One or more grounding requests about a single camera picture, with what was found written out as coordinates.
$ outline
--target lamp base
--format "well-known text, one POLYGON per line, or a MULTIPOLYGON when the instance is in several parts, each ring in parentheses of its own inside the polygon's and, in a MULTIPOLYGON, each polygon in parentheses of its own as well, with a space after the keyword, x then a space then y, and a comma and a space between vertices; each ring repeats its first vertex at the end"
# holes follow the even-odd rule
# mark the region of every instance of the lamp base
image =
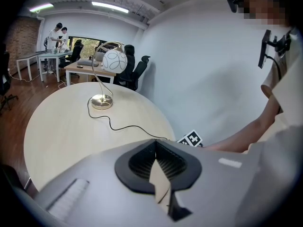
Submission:
POLYGON ((113 105, 113 99, 112 97, 106 94, 94 95, 91 98, 91 105, 96 109, 105 110, 113 105))

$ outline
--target wooden floor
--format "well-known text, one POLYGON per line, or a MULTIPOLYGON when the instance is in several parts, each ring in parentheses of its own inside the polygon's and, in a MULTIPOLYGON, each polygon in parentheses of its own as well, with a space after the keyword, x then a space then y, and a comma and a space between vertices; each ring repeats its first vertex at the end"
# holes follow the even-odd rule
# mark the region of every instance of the wooden floor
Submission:
MULTIPOLYGON (((39 75, 36 64, 31 66, 31 72, 32 78, 39 75)), ((21 71, 21 75, 23 79, 29 80, 27 68, 21 71)), ((85 82, 86 79, 85 75, 80 75, 80 78, 71 76, 73 83, 85 82)), ((12 79, 7 95, 16 95, 19 100, 13 99, 10 101, 11 110, 5 106, 1 111, 0 162, 12 166, 17 171, 23 186, 29 179, 23 155, 23 141, 27 124, 39 104, 50 94, 59 90, 58 85, 61 83, 57 82, 54 74, 45 74, 44 82, 41 82, 40 76, 31 82, 12 79)), ((37 193, 33 184, 30 185, 27 193, 32 197, 37 193)))

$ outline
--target white lamp shade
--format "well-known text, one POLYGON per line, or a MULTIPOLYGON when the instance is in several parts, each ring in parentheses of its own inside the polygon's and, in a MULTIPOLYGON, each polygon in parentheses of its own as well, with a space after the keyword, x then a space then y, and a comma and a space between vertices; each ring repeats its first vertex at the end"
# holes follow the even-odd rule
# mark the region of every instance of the white lamp shade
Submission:
POLYGON ((123 52, 109 50, 105 53, 102 64, 104 70, 119 74, 127 66, 127 56, 123 52))

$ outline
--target desk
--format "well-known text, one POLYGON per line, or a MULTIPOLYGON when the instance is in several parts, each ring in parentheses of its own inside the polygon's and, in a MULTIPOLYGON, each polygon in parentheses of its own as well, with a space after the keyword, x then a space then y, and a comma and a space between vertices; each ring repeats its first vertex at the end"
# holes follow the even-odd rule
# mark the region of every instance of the desk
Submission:
MULTIPOLYGON (((114 94, 113 106, 101 111, 89 103, 91 116, 109 116, 114 129, 138 125, 152 135, 175 140, 168 120, 151 101, 125 87, 106 86, 114 94)), ((74 84, 51 94, 34 111, 25 133, 24 158, 38 191, 86 156, 152 138, 139 128, 113 131, 107 118, 90 118, 87 102, 100 93, 97 82, 74 84)))
POLYGON ((46 53, 45 51, 29 53, 29 54, 21 56, 17 59, 17 69, 18 69, 18 74, 19 74, 20 81, 22 80, 22 77, 21 77, 21 71, 20 71, 20 67, 19 67, 19 61, 27 61, 28 75, 29 75, 29 80, 31 81, 32 80, 32 73, 30 71, 29 60, 36 57, 36 61, 37 61, 37 64, 38 64, 38 55, 45 54, 45 53, 46 53))
POLYGON ((43 74, 46 74, 46 72, 42 72, 41 60, 56 59, 57 82, 59 82, 60 81, 60 78, 59 78, 59 58, 63 57, 63 56, 66 56, 66 55, 71 55, 71 54, 72 54, 72 51, 68 51, 68 52, 65 52, 65 53, 56 53, 56 54, 54 54, 54 53, 45 53, 45 54, 39 55, 38 59, 39 59, 39 70, 40 70, 41 81, 43 81, 43 74))
MULTIPOLYGON (((66 67, 66 83, 69 86, 71 84, 71 73, 78 73, 78 74, 86 74, 86 75, 94 75, 93 69, 91 66, 83 66, 83 68, 77 67, 78 63, 74 62, 66 67)), ((115 73, 106 71, 101 67, 101 61, 99 65, 94 67, 95 73, 97 76, 110 78, 110 83, 114 83, 114 77, 116 76, 115 73)))

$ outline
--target round table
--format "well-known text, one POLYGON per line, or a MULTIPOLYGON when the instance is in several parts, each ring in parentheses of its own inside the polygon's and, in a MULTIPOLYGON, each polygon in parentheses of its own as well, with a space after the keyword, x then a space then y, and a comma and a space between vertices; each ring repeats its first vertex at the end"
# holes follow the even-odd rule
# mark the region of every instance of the round table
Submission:
MULTIPOLYGON (((175 140, 168 120, 151 101, 125 87, 106 86, 114 94, 113 106, 101 111, 89 102, 91 116, 109 116, 114 129, 138 125, 152 135, 175 140)), ((74 84, 51 94, 36 108, 25 133, 24 158, 38 191, 90 154, 153 138, 135 127, 113 131, 108 118, 90 118, 87 102, 100 93, 97 82, 74 84)))

